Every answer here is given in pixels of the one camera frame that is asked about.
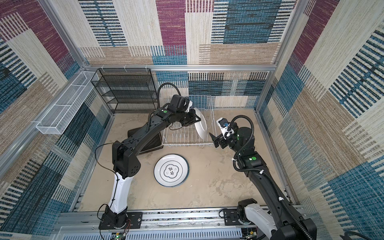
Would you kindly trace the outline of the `white round plate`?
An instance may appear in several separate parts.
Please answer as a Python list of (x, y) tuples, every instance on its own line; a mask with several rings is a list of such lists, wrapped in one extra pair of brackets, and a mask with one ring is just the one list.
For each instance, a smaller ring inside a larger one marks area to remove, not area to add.
[(154, 167), (154, 177), (163, 187), (173, 188), (181, 185), (189, 176), (190, 166), (181, 155), (169, 154), (160, 158)]
[(199, 137), (204, 141), (206, 140), (207, 134), (208, 134), (206, 119), (203, 113), (199, 109), (195, 108), (195, 112), (196, 112), (197, 119), (200, 119), (199, 122), (195, 123), (195, 128)]

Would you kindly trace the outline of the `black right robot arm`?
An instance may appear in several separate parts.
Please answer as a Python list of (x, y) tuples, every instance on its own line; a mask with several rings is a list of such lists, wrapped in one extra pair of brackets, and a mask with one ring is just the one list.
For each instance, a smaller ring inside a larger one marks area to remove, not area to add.
[(269, 240), (315, 240), (315, 223), (302, 217), (293, 207), (255, 150), (254, 127), (239, 128), (236, 123), (224, 123), (219, 127), (221, 134), (211, 135), (215, 147), (229, 147), (235, 152), (232, 159), (234, 170), (244, 173), (250, 179), (269, 209), (267, 212), (262, 210), (253, 199), (240, 201), (240, 221), (255, 224)]

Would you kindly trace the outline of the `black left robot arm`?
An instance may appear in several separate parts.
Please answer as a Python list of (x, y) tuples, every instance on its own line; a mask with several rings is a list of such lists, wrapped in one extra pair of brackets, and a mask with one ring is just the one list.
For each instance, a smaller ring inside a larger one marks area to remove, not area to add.
[(127, 198), (133, 177), (139, 172), (141, 163), (137, 156), (142, 149), (161, 131), (173, 123), (188, 127), (201, 121), (192, 108), (193, 102), (188, 97), (174, 95), (170, 103), (159, 107), (149, 114), (148, 122), (131, 137), (112, 144), (112, 162), (115, 172), (115, 183), (110, 203), (102, 216), (104, 223), (119, 229), (128, 217)]

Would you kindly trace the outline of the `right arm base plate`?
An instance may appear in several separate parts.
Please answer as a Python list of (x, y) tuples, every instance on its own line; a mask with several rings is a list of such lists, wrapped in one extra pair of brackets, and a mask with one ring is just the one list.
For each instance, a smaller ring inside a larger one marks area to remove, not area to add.
[(225, 226), (254, 225), (253, 222), (242, 222), (239, 213), (235, 209), (223, 208), (219, 211), (219, 217), (224, 220)]

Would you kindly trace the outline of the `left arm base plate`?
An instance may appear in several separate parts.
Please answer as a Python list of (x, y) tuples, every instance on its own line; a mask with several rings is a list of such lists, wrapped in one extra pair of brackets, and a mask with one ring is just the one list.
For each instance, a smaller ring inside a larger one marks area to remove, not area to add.
[(127, 212), (115, 214), (111, 211), (102, 215), (99, 230), (139, 229), (143, 212)]

